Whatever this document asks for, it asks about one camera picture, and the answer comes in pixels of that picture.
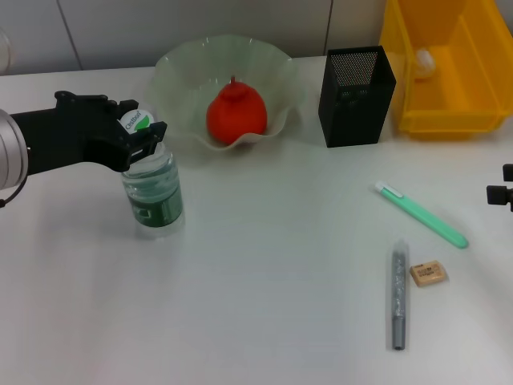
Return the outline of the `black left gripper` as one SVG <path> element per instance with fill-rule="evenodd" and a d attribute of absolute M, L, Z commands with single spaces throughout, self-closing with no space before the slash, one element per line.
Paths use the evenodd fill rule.
<path fill-rule="evenodd" d="M 105 95 L 55 93 L 51 109 L 13 114 L 29 149 L 30 175 L 78 163 L 95 163 L 115 172 L 155 153 L 168 128 L 165 122 L 128 134 L 122 117 L 137 110 L 133 99 L 116 102 Z"/>

